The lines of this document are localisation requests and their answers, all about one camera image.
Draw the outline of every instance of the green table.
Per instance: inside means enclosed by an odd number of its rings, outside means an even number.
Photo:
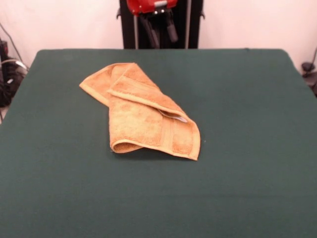
[[[78,85],[131,61],[196,121],[198,162],[111,152]],[[316,123],[280,50],[40,51],[0,126],[0,237],[316,238]]]

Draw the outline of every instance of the metal rod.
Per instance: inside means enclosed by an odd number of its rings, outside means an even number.
[[[188,49],[188,47],[189,47],[189,31],[190,31],[191,10],[192,10],[192,0],[187,0],[185,49]]]
[[[133,17],[134,22],[134,41],[135,41],[135,49],[139,49],[139,28],[138,28],[138,17]]]

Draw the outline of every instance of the black metal frame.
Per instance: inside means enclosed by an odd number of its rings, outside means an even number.
[[[187,15],[187,0],[178,0],[177,6],[172,9],[174,15],[174,24],[179,40],[176,43],[171,43],[166,35],[160,35],[161,48],[183,49],[185,48],[186,38],[186,15]],[[192,0],[190,31],[188,48],[198,48],[200,19],[203,11],[203,0]],[[134,16],[130,12],[126,0],[120,0],[120,15],[122,24],[123,45],[125,49],[135,49],[134,35]],[[148,35],[138,18],[138,39],[139,49],[151,49],[151,44]]]

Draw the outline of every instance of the red robot part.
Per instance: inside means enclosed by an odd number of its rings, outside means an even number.
[[[139,16],[140,13],[155,12],[157,8],[173,8],[177,0],[127,0],[132,14]]]

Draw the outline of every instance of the orange towel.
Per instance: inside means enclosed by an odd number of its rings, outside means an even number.
[[[198,159],[197,125],[137,64],[109,65],[87,77],[80,87],[109,107],[110,147],[114,152],[146,147]]]

